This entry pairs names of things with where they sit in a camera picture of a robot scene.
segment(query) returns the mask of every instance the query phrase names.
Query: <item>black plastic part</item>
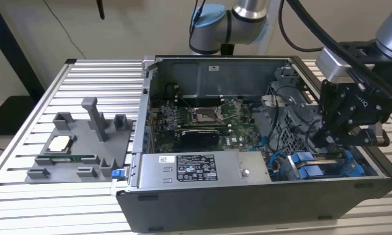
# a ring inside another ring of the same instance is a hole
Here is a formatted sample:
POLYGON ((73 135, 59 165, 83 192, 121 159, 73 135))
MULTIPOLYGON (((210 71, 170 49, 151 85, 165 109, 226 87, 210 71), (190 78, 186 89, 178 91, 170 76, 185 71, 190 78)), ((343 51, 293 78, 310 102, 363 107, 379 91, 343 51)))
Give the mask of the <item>black plastic part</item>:
POLYGON ((75 64, 78 62, 78 59, 67 59, 66 64, 75 64))
POLYGON ((159 199, 159 195, 158 194, 139 195, 138 196, 138 200, 139 201, 155 201, 158 199, 159 199))
POLYGON ((165 231, 165 227, 150 227, 149 228, 149 232, 163 232, 165 231))
POLYGON ((24 124, 35 101, 30 96, 11 96, 0 106, 0 135, 15 135, 24 124))
POLYGON ((231 39, 231 32, 233 32, 233 18, 231 18, 231 11, 227 11, 227 36, 225 44, 229 44, 231 39))
POLYGON ((0 13, 0 50, 19 76, 22 83, 24 84, 28 90, 32 100, 35 101, 35 103, 38 103, 42 96, 45 95, 46 90, 41 84, 39 78, 31 67, 28 59, 20 49, 20 46, 14 37, 12 31, 10 30, 8 25, 4 21, 2 13, 0 13))
POLYGON ((199 53, 199 54, 203 54, 203 55, 213 55, 215 53, 218 53, 222 49, 217 49, 217 50, 199 50, 197 49, 193 45, 190 45, 191 49, 194 52, 199 53))
POLYGON ((262 22, 265 19, 266 19, 266 16, 259 18, 259 19, 249 19, 249 18, 245 18, 242 17, 237 12, 235 10, 233 9, 233 15, 235 18, 238 18, 241 21, 245 21, 247 23, 258 23, 258 22, 262 22))
POLYGON ((222 55, 234 55, 235 44, 222 44, 222 55))
POLYGON ((319 220, 331 220, 333 216, 331 215, 321 215, 319 220))

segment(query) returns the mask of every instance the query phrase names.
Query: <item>metal table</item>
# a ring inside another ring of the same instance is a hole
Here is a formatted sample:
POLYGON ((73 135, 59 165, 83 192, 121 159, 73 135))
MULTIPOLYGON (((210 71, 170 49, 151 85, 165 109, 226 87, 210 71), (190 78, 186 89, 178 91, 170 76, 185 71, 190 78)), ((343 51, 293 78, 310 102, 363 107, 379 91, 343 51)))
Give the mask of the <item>metal table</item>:
MULTIPOLYGON (((305 61, 314 74, 323 74, 314 60, 305 61)), ((24 126, 0 157, 0 235, 6 234, 135 234, 111 196, 111 183, 39 184, 24 183, 54 130, 55 114, 70 111, 75 119, 89 115, 82 108, 85 96, 99 97, 98 108, 107 118, 127 114, 137 119, 142 87, 141 60, 78 60, 65 65, 24 126)), ((392 161, 392 117, 385 124, 391 138, 382 151, 392 161)), ((241 227, 191 231, 183 234, 359 235, 392 234, 392 192, 382 199, 361 203, 337 221, 241 227)))

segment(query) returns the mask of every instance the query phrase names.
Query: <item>metal frame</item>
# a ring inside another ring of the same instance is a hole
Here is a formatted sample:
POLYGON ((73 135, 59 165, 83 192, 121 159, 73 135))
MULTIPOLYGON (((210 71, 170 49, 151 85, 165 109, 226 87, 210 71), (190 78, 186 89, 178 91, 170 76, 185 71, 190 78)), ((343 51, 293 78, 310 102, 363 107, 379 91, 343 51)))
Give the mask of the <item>metal frame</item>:
MULTIPOLYGON (((311 73, 323 80, 315 61, 305 62, 311 73)), ((0 157, 0 235, 117 234, 119 232, 135 234, 130 230, 117 198, 111 196, 111 188, 125 187, 123 183, 118 185, 111 183, 27 185, 23 181, 27 174, 26 167, 34 165, 34 156, 39 153, 54 129, 54 113, 59 110, 71 110, 75 112, 74 118, 86 118, 86 112, 79 112, 82 97, 86 95, 101 97, 98 108, 106 112, 106 117, 110 117, 115 110, 117 112, 122 110, 131 118, 137 118, 141 96, 135 92, 142 89, 141 63, 141 61, 79 60, 75 65, 63 67, 45 98, 0 157)), ((391 138, 391 146, 381 150, 392 162, 392 117, 385 129, 391 138)), ((185 232, 186 235, 269 233, 392 234, 392 192, 382 199, 362 202, 337 221, 185 232)))

